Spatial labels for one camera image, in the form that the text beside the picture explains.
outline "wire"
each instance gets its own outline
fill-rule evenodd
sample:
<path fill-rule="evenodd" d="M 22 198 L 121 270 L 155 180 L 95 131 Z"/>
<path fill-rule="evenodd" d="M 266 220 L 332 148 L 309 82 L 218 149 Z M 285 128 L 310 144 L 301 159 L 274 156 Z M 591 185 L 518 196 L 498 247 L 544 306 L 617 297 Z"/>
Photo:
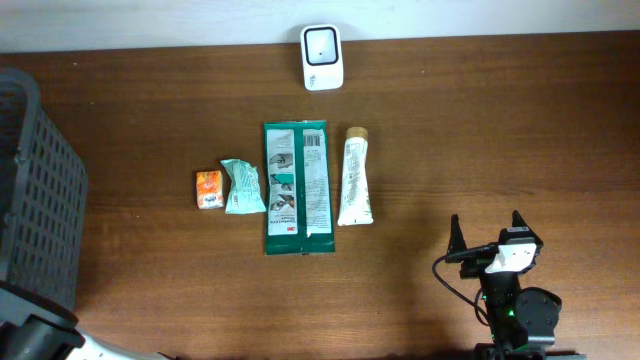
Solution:
<path fill-rule="evenodd" d="M 484 326 L 489 326 L 489 323 L 485 322 L 484 320 L 482 320 L 482 318 L 480 317 L 480 313 L 478 312 L 478 302 L 480 301 L 480 296 L 482 295 L 482 288 L 478 289 L 478 292 L 476 293 L 476 299 L 473 301 L 473 312 L 476 315 L 476 319 L 478 319 L 478 321 L 480 322 L 480 324 L 484 325 Z"/>
<path fill-rule="evenodd" d="M 447 255 L 443 255 L 443 256 L 439 257 L 436 261 L 433 262 L 433 266 L 431 266 L 431 271 L 433 272 L 433 276 L 435 276 L 436 279 L 438 279 L 438 281 L 440 281 L 440 283 L 444 287 L 447 288 L 447 290 L 451 291 L 455 296 L 457 296 L 460 299 L 462 299 L 462 301 L 464 301 L 467 304 L 471 305 L 475 309 L 475 311 L 477 311 L 478 313 L 482 314 L 482 316 L 486 320 L 487 324 L 489 325 L 489 329 L 491 329 L 491 334 L 494 334 L 493 326 L 491 325 L 491 322 L 489 321 L 489 315 L 487 315 L 487 313 L 484 310 L 482 310 L 482 308 L 480 306 L 478 306 L 478 304 L 474 303 L 473 301 L 469 300 L 469 298 L 467 298 L 466 296 L 462 295 L 460 292 L 458 292 L 458 290 L 456 290 L 453 287 L 451 287 L 451 285 L 449 285 L 446 281 L 444 281 L 444 279 L 442 277 L 440 277 L 440 275 L 438 275 L 438 271 L 436 270 L 436 267 L 438 266 L 439 263 L 444 261 L 446 258 L 447 258 Z M 504 360 L 504 353 L 502 352 L 502 346 L 500 345 L 500 342 L 499 341 L 495 341 L 495 344 L 496 344 L 496 350 L 498 351 L 498 356 L 500 357 L 500 360 Z"/>

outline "green package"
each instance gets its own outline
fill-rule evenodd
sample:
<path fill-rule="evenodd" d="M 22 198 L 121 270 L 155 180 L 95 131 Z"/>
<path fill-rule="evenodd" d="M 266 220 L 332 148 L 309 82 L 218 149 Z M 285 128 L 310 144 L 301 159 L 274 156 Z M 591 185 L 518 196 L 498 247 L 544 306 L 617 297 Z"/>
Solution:
<path fill-rule="evenodd" d="M 267 255 L 335 252 L 326 121 L 264 125 Z"/>

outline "gray crate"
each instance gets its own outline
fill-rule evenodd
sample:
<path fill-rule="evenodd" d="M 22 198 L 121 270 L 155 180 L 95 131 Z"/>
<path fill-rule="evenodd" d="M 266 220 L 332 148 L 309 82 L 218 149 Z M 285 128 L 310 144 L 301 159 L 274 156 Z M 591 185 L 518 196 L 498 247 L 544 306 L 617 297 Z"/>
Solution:
<path fill-rule="evenodd" d="M 0 69 L 0 280 L 73 309 L 87 188 L 33 78 Z"/>

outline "barcode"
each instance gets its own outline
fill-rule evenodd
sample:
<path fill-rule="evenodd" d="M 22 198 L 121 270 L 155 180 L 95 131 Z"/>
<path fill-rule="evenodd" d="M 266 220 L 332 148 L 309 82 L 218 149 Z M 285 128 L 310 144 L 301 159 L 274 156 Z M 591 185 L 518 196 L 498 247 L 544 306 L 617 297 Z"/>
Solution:
<path fill-rule="evenodd" d="M 304 146 L 320 146 L 320 135 L 305 135 Z"/>

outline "teal packet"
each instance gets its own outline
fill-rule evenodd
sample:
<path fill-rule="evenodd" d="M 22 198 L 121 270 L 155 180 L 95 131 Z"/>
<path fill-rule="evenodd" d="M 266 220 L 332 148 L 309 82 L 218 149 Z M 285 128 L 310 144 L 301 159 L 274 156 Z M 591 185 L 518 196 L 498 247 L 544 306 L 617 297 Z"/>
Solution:
<path fill-rule="evenodd" d="M 253 214 L 267 211 L 260 195 L 260 180 L 256 167 L 238 159 L 222 160 L 220 163 L 231 177 L 231 191 L 225 212 Z"/>
<path fill-rule="evenodd" d="M 267 255 L 335 252 L 326 121 L 264 124 Z"/>

